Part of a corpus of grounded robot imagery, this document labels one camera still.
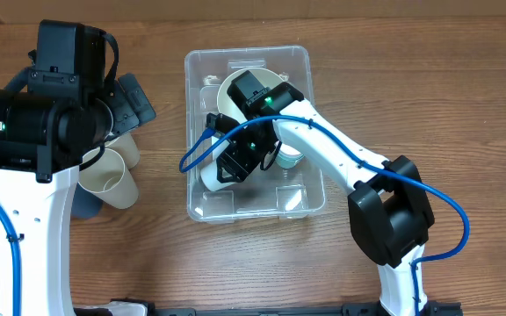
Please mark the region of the small light blue cup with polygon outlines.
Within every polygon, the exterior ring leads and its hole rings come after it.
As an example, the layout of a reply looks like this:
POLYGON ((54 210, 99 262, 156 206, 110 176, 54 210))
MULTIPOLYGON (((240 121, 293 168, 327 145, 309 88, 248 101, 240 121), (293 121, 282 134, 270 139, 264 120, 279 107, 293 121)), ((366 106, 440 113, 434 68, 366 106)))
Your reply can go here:
POLYGON ((277 155, 276 163, 283 169, 291 169, 294 168, 303 158, 303 154, 288 154, 280 151, 277 155))

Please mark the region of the tall beige cup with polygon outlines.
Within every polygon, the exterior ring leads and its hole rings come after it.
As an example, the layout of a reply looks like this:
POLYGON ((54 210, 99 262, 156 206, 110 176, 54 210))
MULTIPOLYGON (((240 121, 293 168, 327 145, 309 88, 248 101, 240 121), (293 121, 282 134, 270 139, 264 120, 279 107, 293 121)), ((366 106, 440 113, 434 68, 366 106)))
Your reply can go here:
POLYGON ((117 209, 133 206, 140 195, 124 159, 110 148, 106 148, 94 164, 80 172, 79 184, 117 209))
POLYGON ((120 154, 128 169, 133 169, 140 162, 141 153, 131 133, 107 141, 105 146, 120 154))

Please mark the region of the small grey cup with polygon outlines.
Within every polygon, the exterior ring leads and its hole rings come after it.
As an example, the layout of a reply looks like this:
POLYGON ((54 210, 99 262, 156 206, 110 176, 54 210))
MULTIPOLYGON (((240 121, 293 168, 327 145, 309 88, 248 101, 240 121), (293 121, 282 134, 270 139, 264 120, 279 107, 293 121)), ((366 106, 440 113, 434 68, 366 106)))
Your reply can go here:
POLYGON ((218 164, 217 161, 213 161, 200 170, 200 178, 203 184, 210 191, 217 191, 225 189, 226 187, 235 184, 235 182, 222 183, 218 180, 218 164))

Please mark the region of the tall dark blue cup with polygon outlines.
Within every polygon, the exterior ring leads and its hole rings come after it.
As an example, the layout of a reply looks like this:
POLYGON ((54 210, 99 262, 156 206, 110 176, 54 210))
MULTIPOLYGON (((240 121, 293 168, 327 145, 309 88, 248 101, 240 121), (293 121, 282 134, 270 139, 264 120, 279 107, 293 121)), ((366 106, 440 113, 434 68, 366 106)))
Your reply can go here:
POLYGON ((103 201, 84 189, 80 184, 76 186, 72 201, 71 215, 79 219, 90 219, 98 215, 103 201))

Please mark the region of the small pink cup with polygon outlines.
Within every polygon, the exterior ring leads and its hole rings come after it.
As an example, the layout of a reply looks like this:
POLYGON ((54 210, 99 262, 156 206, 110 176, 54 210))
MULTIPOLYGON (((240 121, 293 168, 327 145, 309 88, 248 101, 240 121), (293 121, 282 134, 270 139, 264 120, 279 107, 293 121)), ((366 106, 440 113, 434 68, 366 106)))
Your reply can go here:
POLYGON ((286 161, 298 161, 304 157, 304 154, 291 146, 282 144, 278 156, 286 161))

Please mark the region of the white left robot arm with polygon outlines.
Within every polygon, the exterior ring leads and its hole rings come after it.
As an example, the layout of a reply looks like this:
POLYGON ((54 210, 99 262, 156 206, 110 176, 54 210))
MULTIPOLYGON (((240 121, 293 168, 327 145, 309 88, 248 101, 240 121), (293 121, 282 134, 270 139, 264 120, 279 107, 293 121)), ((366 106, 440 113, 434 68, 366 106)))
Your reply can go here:
POLYGON ((26 68, 0 89, 0 315, 72 315, 76 190, 118 208, 140 192, 133 129, 155 112, 135 77, 26 68))

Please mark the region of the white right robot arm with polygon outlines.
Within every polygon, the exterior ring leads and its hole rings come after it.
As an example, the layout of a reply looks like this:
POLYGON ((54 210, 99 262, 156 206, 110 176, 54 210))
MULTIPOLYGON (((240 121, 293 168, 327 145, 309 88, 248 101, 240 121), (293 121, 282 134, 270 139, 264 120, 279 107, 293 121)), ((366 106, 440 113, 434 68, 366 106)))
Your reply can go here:
POLYGON ((209 190, 243 182, 278 143, 293 147, 347 195, 351 235, 379 271, 379 310, 424 315, 421 259, 434 215, 416 165, 389 160, 332 126, 289 83, 273 87, 235 80, 223 91, 219 112, 207 119, 223 151, 201 171, 209 190))

